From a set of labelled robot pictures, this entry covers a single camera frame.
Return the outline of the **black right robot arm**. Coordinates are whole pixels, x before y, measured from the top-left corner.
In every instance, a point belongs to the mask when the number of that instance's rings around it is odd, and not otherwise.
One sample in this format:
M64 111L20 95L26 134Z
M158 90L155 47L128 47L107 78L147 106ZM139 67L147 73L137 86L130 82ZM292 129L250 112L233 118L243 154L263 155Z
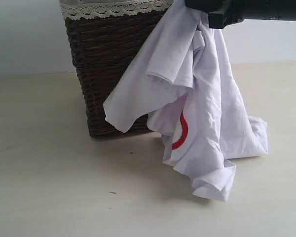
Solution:
M296 0L186 0L185 5L207 13L212 29L246 19L296 21Z

